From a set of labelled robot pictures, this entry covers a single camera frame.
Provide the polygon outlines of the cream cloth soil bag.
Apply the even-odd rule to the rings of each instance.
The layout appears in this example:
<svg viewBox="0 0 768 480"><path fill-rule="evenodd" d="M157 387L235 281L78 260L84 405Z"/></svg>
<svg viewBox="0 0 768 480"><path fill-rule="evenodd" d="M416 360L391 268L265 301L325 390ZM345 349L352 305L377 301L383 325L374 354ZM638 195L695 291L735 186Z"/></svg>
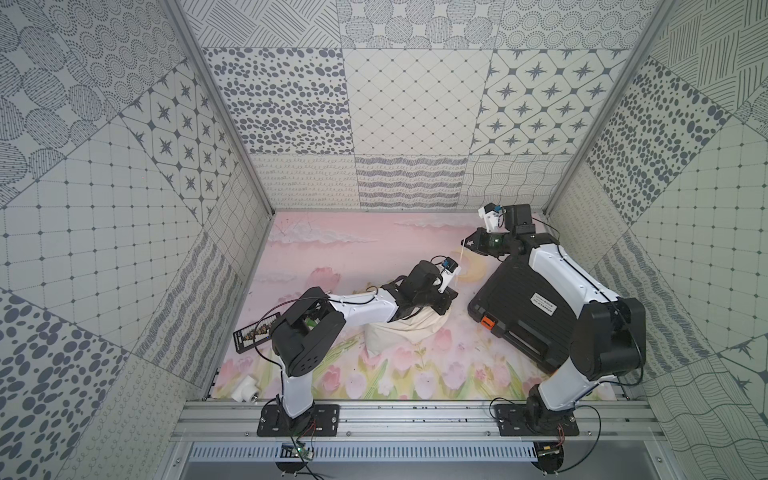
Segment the cream cloth soil bag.
<svg viewBox="0 0 768 480"><path fill-rule="evenodd" d="M375 357L405 342L417 344L436 334L445 325L449 313L447 311L444 315L438 315L433 309L427 308L408 319L365 325L363 333L366 351L369 356Z"/></svg>

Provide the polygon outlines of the white pipe elbow fitting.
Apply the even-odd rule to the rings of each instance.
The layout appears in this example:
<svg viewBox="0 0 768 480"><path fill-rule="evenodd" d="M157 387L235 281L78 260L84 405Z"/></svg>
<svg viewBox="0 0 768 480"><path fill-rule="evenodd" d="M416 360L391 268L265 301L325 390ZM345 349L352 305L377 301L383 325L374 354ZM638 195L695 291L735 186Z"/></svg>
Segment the white pipe elbow fitting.
<svg viewBox="0 0 768 480"><path fill-rule="evenodd" d="M250 375L244 376L234 388L230 397L237 402L254 403L260 397L257 381Z"/></svg>

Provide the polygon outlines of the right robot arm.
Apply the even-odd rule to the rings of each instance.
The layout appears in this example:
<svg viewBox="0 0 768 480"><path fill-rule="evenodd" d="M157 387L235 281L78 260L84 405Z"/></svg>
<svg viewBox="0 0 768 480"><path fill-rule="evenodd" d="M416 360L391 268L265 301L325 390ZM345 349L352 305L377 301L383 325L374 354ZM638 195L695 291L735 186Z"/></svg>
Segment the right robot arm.
<svg viewBox="0 0 768 480"><path fill-rule="evenodd" d="M499 266L469 301L469 316L548 373L519 415L538 435L577 432L577 403L602 384L643 371L646 311L603 286L550 232L538 232L527 204L488 203L482 226L463 241Z"/></svg>

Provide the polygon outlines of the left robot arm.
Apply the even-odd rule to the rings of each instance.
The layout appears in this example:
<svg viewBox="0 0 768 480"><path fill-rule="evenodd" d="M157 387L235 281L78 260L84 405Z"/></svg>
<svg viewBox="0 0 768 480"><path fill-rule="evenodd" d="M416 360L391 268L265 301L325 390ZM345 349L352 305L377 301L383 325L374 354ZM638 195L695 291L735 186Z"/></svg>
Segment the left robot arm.
<svg viewBox="0 0 768 480"><path fill-rule="evenodd" d="M327 294L320 287L304 292L269 328L281 368L282 412L295 420L311 411L312 372L344 327L365 329L370 356L436 333L458 296L450 284L459 273L459 263L445 257L440 263L422 260L409 274L361 294Z"/></svg>

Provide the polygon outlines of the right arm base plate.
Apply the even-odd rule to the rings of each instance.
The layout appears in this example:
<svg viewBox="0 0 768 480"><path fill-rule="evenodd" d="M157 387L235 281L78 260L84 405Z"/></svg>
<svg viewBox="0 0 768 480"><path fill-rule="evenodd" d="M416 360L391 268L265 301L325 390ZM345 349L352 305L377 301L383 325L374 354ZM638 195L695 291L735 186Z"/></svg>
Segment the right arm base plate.
<svg viewBox="0 0 768 480"><path fill-rule="evenodd" d="M579 427L572 410L550 411L518 403L492 406L499 434L510 436L578 436Z"/></svg>

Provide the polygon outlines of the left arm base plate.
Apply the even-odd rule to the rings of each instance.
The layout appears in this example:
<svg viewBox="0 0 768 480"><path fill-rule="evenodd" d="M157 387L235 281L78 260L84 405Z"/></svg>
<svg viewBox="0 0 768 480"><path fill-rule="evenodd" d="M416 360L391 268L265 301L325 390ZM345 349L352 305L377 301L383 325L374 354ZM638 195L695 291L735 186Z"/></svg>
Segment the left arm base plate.
<svg viewBox="0 0 768 480"><path fill-rule="evenodd" d="M261 409L258 437L335 437L338 432L340 406L313 404L297 418L290 417L276 402Z"/></svg>

